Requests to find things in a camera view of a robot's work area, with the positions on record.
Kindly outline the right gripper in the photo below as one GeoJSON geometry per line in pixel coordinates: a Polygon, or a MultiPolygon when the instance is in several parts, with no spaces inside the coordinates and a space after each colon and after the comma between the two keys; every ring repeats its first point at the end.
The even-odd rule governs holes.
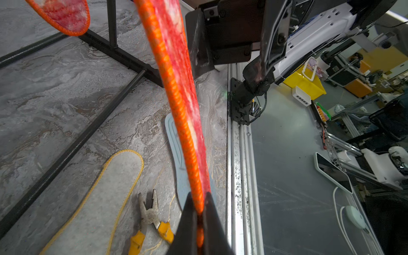
{"type": "Polygon", "coordinates": [[[259,51],[255,75],[263,79],[286,54],[292,8],[293,1],[211,1],[187,13],[193,77],[259,51]]]}

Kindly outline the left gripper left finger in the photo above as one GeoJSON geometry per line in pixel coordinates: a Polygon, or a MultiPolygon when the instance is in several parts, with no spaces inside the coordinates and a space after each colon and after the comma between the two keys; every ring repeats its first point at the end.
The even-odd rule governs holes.
{"type": "Polygon", "coordinates": [[[194,207],[191,192],[188,194],[176,235],[167,255],[197,255],[198,215],[194,207]]]}

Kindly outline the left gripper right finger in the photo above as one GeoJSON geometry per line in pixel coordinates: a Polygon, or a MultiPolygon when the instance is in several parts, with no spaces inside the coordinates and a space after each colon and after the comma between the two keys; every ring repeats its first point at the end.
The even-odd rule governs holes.
{"type": "Polygon", "coordinates": [[[234,252],[228,244],[220,218],[218,216],[213,197],[210,192],[206,193],[205,207],[203,211],[204,227],[204,255],[233,255],[234,252]]]}

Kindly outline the red patterned insole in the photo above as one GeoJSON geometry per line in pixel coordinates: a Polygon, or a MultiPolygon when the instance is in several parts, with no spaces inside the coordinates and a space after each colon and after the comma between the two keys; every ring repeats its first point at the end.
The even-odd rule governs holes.
{"type": "Polygon", "coordinates": [[[26,0],[47,23],[68,36],[82,36],[90,26],[86,0],[26,0]]]}
{"type": "Polygon", "coordinates": [[[197,247],[204,247],[203,211],[210,191],[200,108],[179,1],[136,1],[140,19],[166,90],[199,215],[197,247]]]}

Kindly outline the black clothes rack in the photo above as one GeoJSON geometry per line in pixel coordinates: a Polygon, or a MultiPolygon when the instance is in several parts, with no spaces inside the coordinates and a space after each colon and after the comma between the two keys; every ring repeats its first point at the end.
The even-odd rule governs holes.
{"type": "MultiPolygon", "coordinates": [[[[119,45],[154,65],[135,4],[116,1],[116,7],[119,45]]],[[[135,76],[74,37],[1,69],[1,220],[135,76]]],[[[66,179],[60,172],[1,238],[2,245],[43,239],[65,222],[89,186],[73,188],[80,187],[76,180],[64,189],[77,191],[64,195],[57,185],[66,179]]]]}

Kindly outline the beige yellow-edged insole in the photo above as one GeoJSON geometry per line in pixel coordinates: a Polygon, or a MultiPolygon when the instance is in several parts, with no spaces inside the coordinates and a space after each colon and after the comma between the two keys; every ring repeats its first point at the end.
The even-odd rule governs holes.
{"type": "Polygon", "coordinates": [[[133,150],[121,150],[112,155],[78,209],[40,253],[110,254],[121,214],[143,169],[142,156],[133,150]]]}

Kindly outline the light blue insole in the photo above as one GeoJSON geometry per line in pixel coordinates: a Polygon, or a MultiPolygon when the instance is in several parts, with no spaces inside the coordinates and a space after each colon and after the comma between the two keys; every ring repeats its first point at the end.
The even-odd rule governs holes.
{"type": "Polygon", "coordinates": [[[191,192],[187,168],[185,164],[182,146],[177,133],[172,113],[165,117],[165,130],[169,139],[170,148],[175,165],[176,195],[181,209],[184,208],[188,194],[191,192]]]}

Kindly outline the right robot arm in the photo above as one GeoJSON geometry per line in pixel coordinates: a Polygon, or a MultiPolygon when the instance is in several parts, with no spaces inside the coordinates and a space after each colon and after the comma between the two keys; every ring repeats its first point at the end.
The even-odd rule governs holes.
{"type": "Polygon", "coordinates": [[[394,1],[210,1],[185,15],[194,77],[216,65],[246,62],[231,79],[231,120],[260,117],[252,100],[283,82],[314,50],[348,38],[383,16],[394,1]]]}

